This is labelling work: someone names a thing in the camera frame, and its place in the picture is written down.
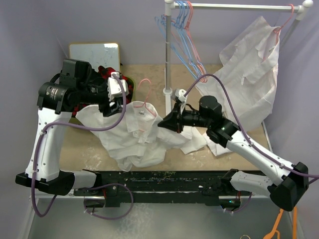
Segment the white button shirt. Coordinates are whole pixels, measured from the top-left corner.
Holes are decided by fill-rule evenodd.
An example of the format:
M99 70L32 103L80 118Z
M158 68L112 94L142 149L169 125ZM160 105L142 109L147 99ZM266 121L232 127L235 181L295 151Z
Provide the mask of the white button shirt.
M113 129L92 133L99 138L121 170L128 172L133 166L144 168L160 164L164 161L166 151L171 148L181 149L184 154L188 154L206 145L206 140L194 127L185 126L182 133L158 127L162 121L159 114L149 131L139 131L132 106L133 102L127 104L122 119L120 114L104 117L95 105L85 107L76 115L85 127L103 128L119 122Z

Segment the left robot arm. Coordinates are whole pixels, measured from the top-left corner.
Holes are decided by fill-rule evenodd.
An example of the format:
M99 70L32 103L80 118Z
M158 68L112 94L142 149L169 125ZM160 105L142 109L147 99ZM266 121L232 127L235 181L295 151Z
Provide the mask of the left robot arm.
M72 189L85 188L91 195L101 193L99 173L90 170L63 171L60 153L67 127L77 107L97 106L103 116L121 113L128 93L125 78L118 71L89 62L64 59L62 69L38 90L38 126L34 148L26 170L15 177L18 185L65 196Z

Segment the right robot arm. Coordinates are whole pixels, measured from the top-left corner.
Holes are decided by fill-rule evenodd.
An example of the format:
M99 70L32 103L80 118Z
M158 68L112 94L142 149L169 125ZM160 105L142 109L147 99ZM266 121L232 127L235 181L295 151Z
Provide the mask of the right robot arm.
M222 115L222 106L213 96L201 97L198 110L184 110L182 104L176 99L172 111L158 126L177 133L185 126L205 128L211 141L241 155L263 173L229 170L221 180L225 194L247 191L269 197L285 211L294 209L309 188L309 169L305 164L284 160L252 140L236 123Z

